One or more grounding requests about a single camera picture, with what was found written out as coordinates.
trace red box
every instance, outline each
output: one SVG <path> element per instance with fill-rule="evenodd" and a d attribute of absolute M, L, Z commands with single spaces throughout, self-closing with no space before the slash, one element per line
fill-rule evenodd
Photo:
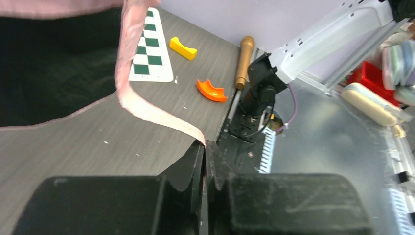
<path fill-rule="evenodd" d="M 364 61 L 362 66 L 352 74 L 347 83 L 353 82 L 362 84 L 378 96 L 399 107 L 400 102 L 393 97 L 393 91 L 386 90 L 383 85 L 382 70 L 375 65 Z"/>

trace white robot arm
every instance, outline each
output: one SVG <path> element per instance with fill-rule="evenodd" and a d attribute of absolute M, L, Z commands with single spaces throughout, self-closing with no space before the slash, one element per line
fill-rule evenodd
<path fill-rule="evenodd" d="M 266 107 L 272 106 L 275 95 L 314 63 L 335 52 L 347 43 L 376 29 L 379 34 L 370 38 L 369 46 L 360 55 L 351 55 L 345 66 L 333 77 L 345 77 L 357 66 L 362 55 L 368 54 L 391 29 L 414 14 L 415 0 L 344 0 L 329 15 L 289 43 L 265 53 L 248 67 L 250 90 L 240 100 L 245 115 L 257 118 Z"/>

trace wooden handle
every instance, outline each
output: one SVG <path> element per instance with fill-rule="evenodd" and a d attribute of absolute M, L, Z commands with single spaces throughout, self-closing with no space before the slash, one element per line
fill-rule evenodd
<path fill-rule="evenodd" d="M 245 87 L 247 80 L 248 66 L 251 62 L 252 51 L 255 48 L 255 41 L 251 36 L 245 36 L 241 41 L 241 53 L 239 55 L 238 70 L 236 71 L 235 86 L 238 90 Z"/>

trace yellow plastic piece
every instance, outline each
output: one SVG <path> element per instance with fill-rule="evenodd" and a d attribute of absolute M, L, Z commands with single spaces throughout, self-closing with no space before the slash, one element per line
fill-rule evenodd
<path fill-rule="evenodd" d="M 174 37 L 170 40 L 170 48 L 188 60 L 193 60 L 197 53 L 197 49 L 183 46 L 178 37 Z"/>

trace white wall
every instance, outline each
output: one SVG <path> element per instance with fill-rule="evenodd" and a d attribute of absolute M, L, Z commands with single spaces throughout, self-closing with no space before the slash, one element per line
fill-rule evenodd
<path fill-rule="evenodd" d="M 162 0 L 160 7 L 235 45 L 251 35 L 271 51 L 327 15 L 341 0 Z"/>

